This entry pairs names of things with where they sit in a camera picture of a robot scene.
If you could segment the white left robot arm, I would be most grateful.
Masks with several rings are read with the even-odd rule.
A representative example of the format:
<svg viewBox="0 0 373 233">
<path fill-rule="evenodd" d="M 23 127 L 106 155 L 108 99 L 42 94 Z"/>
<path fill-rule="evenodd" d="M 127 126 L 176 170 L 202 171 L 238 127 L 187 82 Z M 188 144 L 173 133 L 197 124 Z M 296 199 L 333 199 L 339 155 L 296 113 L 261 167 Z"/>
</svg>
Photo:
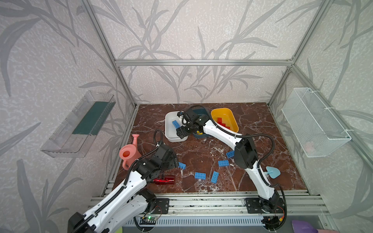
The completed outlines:
<svg viewBox="0 0 373 233">
<path fill-rule="evenodd" d="M 178 167 L 174 150 L 159 141 L 149 155 L 137 159 L 124 181 L 84 214 L 75 213 L 68 221 L 69 233 L 114 233 L 140 214 L 156 209 L 156 196 L 146 186 L 167 170 Z"/>
</svg>

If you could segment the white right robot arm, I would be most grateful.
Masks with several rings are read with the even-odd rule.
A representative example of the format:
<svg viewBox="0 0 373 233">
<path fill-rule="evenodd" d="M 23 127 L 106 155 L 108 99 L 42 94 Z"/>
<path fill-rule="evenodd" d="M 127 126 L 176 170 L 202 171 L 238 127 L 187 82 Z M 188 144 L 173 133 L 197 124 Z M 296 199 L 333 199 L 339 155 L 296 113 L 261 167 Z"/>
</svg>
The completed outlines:
<svg viewBox="0 0 373 233">
<path fill-rule="evenodd" d="M 198 115 L 192 109 L 177 112 L 181 126 L 176 129 L 176 134 L 181 139 L 202 132 L 210 135 L 229 146 L 234 151 L 234 161 L 244 169 L 256 187 L 260 208 L 265 213 L 275 210 L 280 200 L 280 194 L 275 189 L 276 185 L 270 184 L 261 167 L 261 162 L 275 150 L 275 142 L 267 134 L 241 135 L 224 128 L 212 119 L 210 114 Z M 258 158 L 254 137 L 267 137 L 271 141 L 270 151 L 262 158 Z"/>
</svg>

